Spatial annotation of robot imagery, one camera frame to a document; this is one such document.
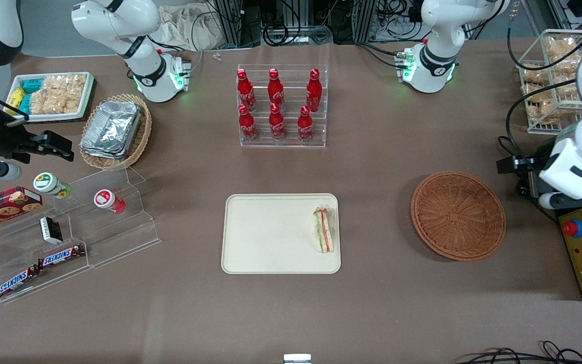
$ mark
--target table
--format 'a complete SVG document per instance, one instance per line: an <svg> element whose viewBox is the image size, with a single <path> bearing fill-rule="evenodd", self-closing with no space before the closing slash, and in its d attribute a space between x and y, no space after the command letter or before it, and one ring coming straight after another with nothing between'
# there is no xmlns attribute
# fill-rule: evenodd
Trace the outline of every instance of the table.
<svg viewBox="0 0 582 364"><path fill-rule="evenodd" d="M531 39L514 42L524 51ZM329 51L325 150L242 149L236 136L239 63L304 63ZM397 49L393 44L388 49ZM0 362L454 362L510 346L540 354L550 339L582 352L582 302L554 225L497 175L495 142L519 85L503 41L471 41L439 93L397 83L354 46L256 48L206 55L190 91L149 104L155 126L135 168L163 242L0 306ZM22 57L13 73L90 71L95 104L135 93L120 57ZM531 150L524 113L516 138ZM31 126L74 141L81 123ZM95 172L33 156L18 184L43 170L62 180ZM451 262L417 237L409 201L426 175L471 173L504 204L501 248ZM10 186L0 182L0 191ZM342 267L334 275L227 275L220 267L224 203L236 193L333 193Z"/></svg>

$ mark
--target bottle cap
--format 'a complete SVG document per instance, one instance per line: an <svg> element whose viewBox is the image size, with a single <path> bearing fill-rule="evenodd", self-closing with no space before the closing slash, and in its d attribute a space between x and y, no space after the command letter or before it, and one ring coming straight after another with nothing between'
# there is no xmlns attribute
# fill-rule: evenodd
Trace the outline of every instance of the bottle cap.
<svg viewBox="0 0 582 364"><path fill-rule="evenodd" d="M52 173L42 172L33 180L33 187L41 193L46 193L55 188L58 179Z"/></svg>
<svg viewBox="0 0 582 364"><path fill-rule="evenodd" d="M100 190L93 196L93 203L101 209L108 209L116 202L116 195L109 190Z"/></svg>

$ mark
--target acrylic display stand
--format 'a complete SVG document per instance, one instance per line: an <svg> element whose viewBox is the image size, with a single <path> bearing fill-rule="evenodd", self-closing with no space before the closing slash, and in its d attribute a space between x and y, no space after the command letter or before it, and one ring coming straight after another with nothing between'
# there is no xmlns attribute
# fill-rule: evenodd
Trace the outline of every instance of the acrylic display stand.
<svg viewBox="0 0 582 364"><path fill-rule="evenodd" d="M68 198L59 200L44 194L42 210L0 226L0 285L37 263L39 258L78 244L85 244L87 252L85 256L44 268L41 274L2 296L0 303L19 299L160 242L154 220L143 210L136 188L144 180L124 164L102 170L70 183L72 191ZM94 205L93 196L101 189L109 189L125 201L122 214ZM44 216L60 223L62 244L55 246L42 239L39 220Z"/></svg>
<svg viewBox="0 0 582 364"><path fill-rule="evenodd" d="M327 140L327 90L329 85L329 72L326 65L251 65L240 64L238 68L246 70L249 80L255 89L256 109L252 111L256 124L258 138L256 141L245 141L239 131L239 141L242 147L283 147L283 148L325 148ZM284 85L284 131L286 138L283 141L273 140L271 128L268 124L270 115L270 102L268 99L268 71L277 68L280 81ZM310 143L300 143L298 138L298 118L300 108L307 103L307 83L309 71L312 68L320 70L320 83L323 86L323 94L320 108L316 113L311 113L314 119L314 137ZM236 94L237 106L240 105L239 94Z"/></svg>

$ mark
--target wicker basket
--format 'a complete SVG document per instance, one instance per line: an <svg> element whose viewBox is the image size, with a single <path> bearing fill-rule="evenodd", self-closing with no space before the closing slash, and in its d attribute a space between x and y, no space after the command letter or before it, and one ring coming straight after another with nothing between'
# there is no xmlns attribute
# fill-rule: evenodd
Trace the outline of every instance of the wicker basket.
<svg viewBox="0 0 582 364"><path fill-rule="evenodd" d="M134 102L136 105L141 106L143 113L141 113L139 125L136 129L136 134L134 135L134 140L131 143L131 147L129 147L129 152L127 153L127 157L125 159L111 159L111 158L101 158L101 157L94 157L92 155L86 154L82 148L80 148L80 154L82 158L87 162L88 165L94 166L96 168L106 169L116 166L121 163L125 163L127 166L131 166L132 164L136 163L140 158L141 154L145 150L145 147L148 145L148 139L150 138L150 132L152 132L152 115L150 115L150 111L148 110L148 106L145 104L143 100L139 97L134 95L116 95L111 96L110 98L106 99L106 101L118 101L118 102ZM98 110L98 108L102 105L102 102L95 107L95 109L90 113L87 124L85 124L85 128L82 131L82 135L87 132L89 125L91 124L91 119L93 119L93 115Z"/></svg>
<svg viewBox="0 0 582 364"><path fill-rule="evenodd" d="M472 175L429 175L414 191L410 212L419 236L446 258L464 262L486 258L504 239L502 204Z"/></svg>

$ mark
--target cookie box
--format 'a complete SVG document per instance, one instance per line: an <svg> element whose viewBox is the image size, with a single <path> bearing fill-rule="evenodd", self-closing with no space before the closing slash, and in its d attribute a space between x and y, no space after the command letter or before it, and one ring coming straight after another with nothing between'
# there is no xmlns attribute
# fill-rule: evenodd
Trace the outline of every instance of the cookie box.
<svg viewBox="0 0 582 364"><path fill-rule="evenodd" d="M24 187L17 186L0 193L0 223L41 208L42 197Z"/></svg>

